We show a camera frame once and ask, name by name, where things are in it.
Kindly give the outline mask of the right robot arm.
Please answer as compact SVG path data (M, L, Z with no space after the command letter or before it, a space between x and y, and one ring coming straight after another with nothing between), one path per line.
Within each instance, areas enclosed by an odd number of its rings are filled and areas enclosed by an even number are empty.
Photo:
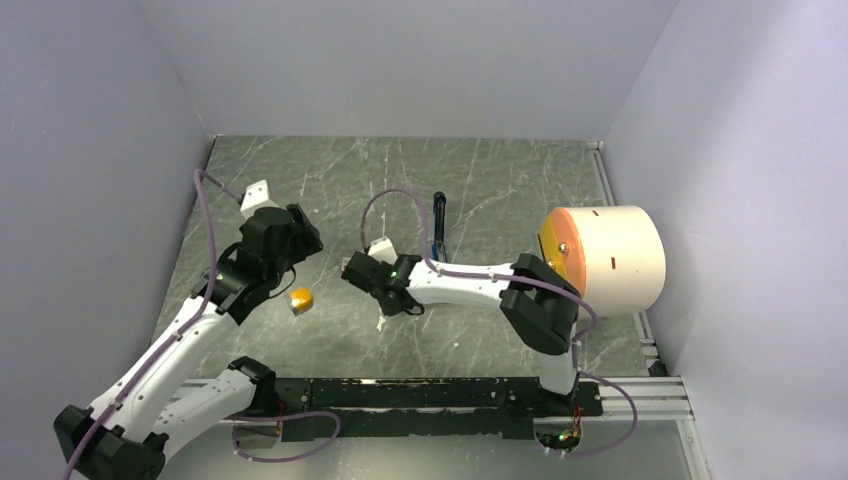
M541 258L522 254L511 263L460 265L400 255L389 263L356 252L341 278L374 298L386 317L421 315L436 304L499 311L539 361L542 406L562 414L576 403L574 326L583 301Z

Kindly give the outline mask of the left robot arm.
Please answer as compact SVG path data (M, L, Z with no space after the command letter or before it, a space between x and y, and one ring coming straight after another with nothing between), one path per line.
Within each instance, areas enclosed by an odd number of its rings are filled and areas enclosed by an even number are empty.
M155 479L182 447L232 415L280 410L276 374L243 356L180 400L173 396L199 362L252 311L284 274L323 244L298 204L261 206L193 286L181 310L142 357L87 407L66 406L53 428L68 478Z

